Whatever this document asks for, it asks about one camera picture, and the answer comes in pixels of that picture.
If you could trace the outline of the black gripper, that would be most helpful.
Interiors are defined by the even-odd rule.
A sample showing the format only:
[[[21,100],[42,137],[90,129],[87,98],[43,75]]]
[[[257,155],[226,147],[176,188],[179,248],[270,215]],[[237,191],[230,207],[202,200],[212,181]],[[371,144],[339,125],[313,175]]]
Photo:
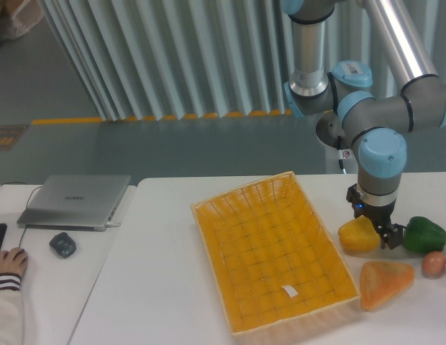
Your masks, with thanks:
[[[370,220],[381,238],[381,249],[386,247],[395,249],[402,245],[405,226],[391,223],[391,214],[394,210],[395,201],[383,206],[370,205],[364,201],[363,194],[358,192],[358,184],[354,184],[347,189],[346,200],[351,203],[355,218],[365,216]]]

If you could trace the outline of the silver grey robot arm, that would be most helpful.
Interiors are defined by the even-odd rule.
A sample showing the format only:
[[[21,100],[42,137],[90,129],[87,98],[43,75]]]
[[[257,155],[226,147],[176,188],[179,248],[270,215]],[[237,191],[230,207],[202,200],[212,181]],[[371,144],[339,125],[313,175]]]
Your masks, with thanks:
[[[446,84],[402,1],[360,1],[359,6],[382,42],[399,95],[375,99],[370,68],[355,60],[325,71],[325,26],[334,1],[281,2],[293,24],[293,72],[284,89],[296,116],[334,112],[339,138],[358,165],[358,181],[346,199],[355,216],[371,221],[381,246],[393,249],[403,241],[403,228],[391,221],[391,214],[406,164],[404,134],[446,126]]]

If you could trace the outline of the striped white sleeve forearm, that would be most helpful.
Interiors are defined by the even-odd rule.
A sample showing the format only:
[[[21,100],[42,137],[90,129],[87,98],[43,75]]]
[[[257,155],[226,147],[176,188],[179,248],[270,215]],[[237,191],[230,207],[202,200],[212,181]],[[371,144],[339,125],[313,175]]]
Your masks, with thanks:
[[[0,274],[0,344],[22,344],[24,311],[21,278],[14,273]]]

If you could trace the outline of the person's hand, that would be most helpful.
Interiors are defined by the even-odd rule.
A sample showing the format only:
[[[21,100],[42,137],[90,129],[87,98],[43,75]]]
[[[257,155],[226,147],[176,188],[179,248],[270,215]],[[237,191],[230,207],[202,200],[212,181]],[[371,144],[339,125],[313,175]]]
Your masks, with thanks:
[[[0,251],[0,275],[16,275],[22,278],[28,265],[28,253],[23,253],[14,258],[19,247]]]

